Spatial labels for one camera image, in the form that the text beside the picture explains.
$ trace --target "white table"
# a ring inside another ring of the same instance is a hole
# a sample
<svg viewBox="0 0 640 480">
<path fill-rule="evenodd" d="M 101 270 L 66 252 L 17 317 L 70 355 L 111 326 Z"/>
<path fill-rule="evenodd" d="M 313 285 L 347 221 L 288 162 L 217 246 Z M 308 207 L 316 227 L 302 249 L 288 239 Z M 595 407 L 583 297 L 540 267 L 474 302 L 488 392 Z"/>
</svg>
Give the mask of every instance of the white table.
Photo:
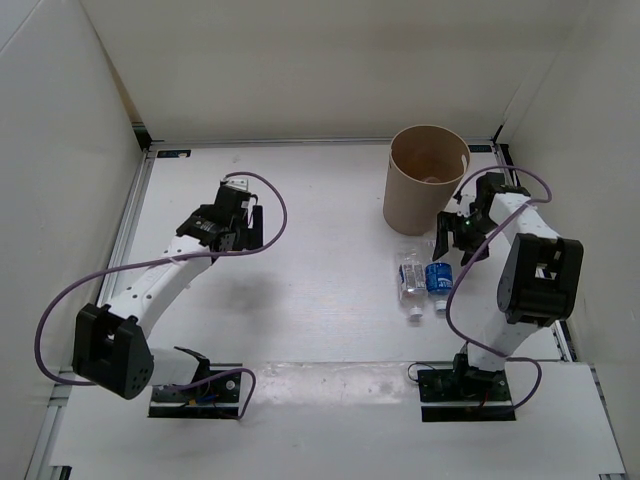
<svg viewBox="0 0 640 480">
<path fill-rule="evenodd" d="M 259 146 L 156 159 L 129 261 L 161 252 L 191 211 L 213 201 L 228 172 L 261 173 L 287 201 L 282 239 L 265 253 L 218 261 L 149 339 L 257 369 L 255 400 L 241 423 L 148 419 L 149 392 L 127 402 L 76 388 L 53 464 L 71 465 L 72 480 L 595 480 L 622 472 L 589 368 L 556 363 L 548 329 L 517 352 L 548 362 L 540 392 L 516 422 L 421 422 L 406 362 L 451 361 L 462 341 L 430 308 L 417 327 L 398 308 L 394 254 L 402 237 L 382 218 L 387 152 L 383 145 Z M 472 155 L 472 170 L 494 163 L 491 153 Z M 278 204 L 257 181 L 251 190 L 265 207 L 268 239 L 280 226 Z M 495 308 L 507 251 L 498 238 L 454 303 L 454 318 L 471 335 Z M 120 275 L 116 290 L 134 276 Z M 507 373 L 514 398 L 522 398 L 534 370 L 514 364 Z"/>
</svg>

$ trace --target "wall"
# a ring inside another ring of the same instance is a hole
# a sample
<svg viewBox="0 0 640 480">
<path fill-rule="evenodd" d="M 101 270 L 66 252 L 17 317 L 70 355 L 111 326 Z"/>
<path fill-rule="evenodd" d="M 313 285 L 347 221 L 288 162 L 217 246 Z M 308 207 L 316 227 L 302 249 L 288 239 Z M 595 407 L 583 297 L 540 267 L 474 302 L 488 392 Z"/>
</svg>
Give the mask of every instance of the wall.
<svg viewBox="0 0 640 480">
<path fill-rule="evenodd" d="M 39 315 L 106 263 L 141 154 L 79 3 L 0 3 L 12 15 L 0 14 L 0 478 L 12 480 L 24 476 L 52 388 L 33 356 Z M 47 328 L 52 368 L 92 290 Z"/>
<path fill-rule="evenodd" d="M 82 1 L 155 140 L 392 136 L 416 123 L 489 138 L 587 5 Z"/>
<path fill-rule="evenodd" d="M 547 179 L 551 225 L 585 258 L 571 318 L 594 362 L 630 472 L 640 477 L 640 3 L 592 2 L 512 141 Z"/>
</svg>

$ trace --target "bottle cap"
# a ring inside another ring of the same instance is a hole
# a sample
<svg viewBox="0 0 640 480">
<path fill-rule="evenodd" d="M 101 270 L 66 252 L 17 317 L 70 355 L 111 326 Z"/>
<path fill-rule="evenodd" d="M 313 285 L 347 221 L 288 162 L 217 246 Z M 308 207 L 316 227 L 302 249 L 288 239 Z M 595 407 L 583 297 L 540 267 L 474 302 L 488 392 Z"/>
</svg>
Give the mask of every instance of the bottle cap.
<svg viewBox="0 0 640 480">
<path fill-rule="evenodd" d="M 447 301 L 446 300 L 436 300 L 436 312 L 445 313 L 447 311 Z"/>
<path fill-rule="evenodd" d="M 420 307 L 411 307 L 409 309 L 411 320 L 420 320 L 422 318 L 422 309 Z"/>
</svg>

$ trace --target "beige bin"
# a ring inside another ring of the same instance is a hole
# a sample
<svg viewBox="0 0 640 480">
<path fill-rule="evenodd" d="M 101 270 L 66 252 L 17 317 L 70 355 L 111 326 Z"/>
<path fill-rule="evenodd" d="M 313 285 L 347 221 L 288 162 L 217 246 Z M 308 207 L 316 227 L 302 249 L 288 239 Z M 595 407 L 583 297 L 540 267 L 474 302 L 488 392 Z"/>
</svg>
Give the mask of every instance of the beige bin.
<svg viewBox="0 0 640 480">
<path fill-rule="evenodd" d="M 391 228 L 423 235 L 436 224 L 469 166 L 469 147 L 458 135 L 417 125 L 391 142 L 382 213 Z"/>
</svg>

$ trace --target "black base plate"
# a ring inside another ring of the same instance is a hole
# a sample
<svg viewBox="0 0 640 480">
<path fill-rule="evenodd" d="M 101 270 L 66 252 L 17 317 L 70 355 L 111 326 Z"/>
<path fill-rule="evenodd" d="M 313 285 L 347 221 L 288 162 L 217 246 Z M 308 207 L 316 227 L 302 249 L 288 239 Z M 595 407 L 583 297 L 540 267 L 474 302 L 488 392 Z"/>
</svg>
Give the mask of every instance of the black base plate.
<svg viewBox="0 0 640 480">
<path fill-rule="evenodd" d="M 509 384 L 501 373 L 487 391 L 461 392 L 453 382 L 453 370 L 418 370 L 418 386 L 423 422 L 481 422 L 515 420 L 509 406 L 492 402 L 511 402 Z"/>
<path fill-rule="evenodd" d="M 211 365 L 209 375 L 216 375 L 242 365 Z M 215 400 L 190 405 L 191 397 L 175 390 L 153 387 L 149 402 L 149 418 L 204 418 L 229 419 L 239 411 L 240 381 L 242 374 L 237 373 L 214 380 L 198 392 L 199 398 L 215 395 Z"/>
</svg>

